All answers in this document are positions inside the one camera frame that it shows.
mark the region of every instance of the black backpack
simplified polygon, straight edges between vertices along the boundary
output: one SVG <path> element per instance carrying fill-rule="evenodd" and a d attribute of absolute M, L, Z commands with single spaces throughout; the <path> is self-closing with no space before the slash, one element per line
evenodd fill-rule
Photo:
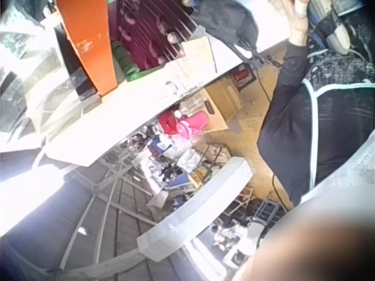
<path fill-rule="evenodd" d="M 192 19 L 206 32 L 222 41 L 245 63 L 250 63 L 234 45 L 251 51 L 254 57 L 260 57 L 277 67 L 280 64 L 257 52 L 258 26 L 251 12 L 234 0 L 203 0 L 194 10 Z"/>

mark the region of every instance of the shoe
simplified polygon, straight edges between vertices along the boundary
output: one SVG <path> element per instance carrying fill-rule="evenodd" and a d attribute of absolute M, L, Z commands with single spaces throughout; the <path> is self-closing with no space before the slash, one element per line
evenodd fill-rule
<path fill-rule="evenodd" d="M 325 37 L 328 47 L 346 55 L 350 49 L 350 37 L 344 24 L 338 18 L 331 0 L 311 0 L 308 8 L 310 23 Z"/>

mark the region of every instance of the cardboard box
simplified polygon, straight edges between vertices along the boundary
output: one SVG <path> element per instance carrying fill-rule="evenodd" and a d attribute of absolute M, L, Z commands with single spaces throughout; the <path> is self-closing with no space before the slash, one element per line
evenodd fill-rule
<path fill-rule="evenodd" d="M 212 83 L 185 101 L 194 103 L 197 99 L 202 99 L 204 103 L 204 106 L 198 110 L 205 111 L 209 116 L 205 133 L 228 129 L 227 121 L 242 107 L 240 93 L 229 78 L 222 78 Z"/>

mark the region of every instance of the floor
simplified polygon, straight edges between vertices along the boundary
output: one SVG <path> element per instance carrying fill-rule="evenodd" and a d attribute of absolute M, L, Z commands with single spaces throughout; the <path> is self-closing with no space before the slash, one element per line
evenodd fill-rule
<path fill-rule="evenodd" d="M 277 61 L 282 62 L 285 55 L 285 43 L 280 43 L 269 50 Z M 268 96 L 272 98 L 276 85 L 278 70 L 270 65 L 259 69 L 261 81 Z M 267 112 L 269 101 L 262 90 L 259 80 L 251 83 L 241 91 L 243 107 L 240 112 L 230 120 L 229 130 L 213 132 L 205 135 L 207 141 L 225 143 L 231 150 L 233 156 L 245 157 L 253 171 L 253 178 L 248 186 L 253 188 L 254 195 L 260 199 L 270 198 L 277 201 L 278 197 L 272 187 L 273 172 L 267 166 L 259 154 L 257 139 L 263 119 Z M 286 207 L 293 207 L 285 190 L 275 178 L 276 189 Z"/>

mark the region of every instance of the finger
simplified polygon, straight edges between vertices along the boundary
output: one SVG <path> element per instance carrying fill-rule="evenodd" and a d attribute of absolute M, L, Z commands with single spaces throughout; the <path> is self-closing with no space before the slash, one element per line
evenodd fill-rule
<path fill-rule="evenodd" d="M 281 3 L 284 6 L 284 9 L 288 16 L 294 14 L 294 0 L 281 0 Z"/>

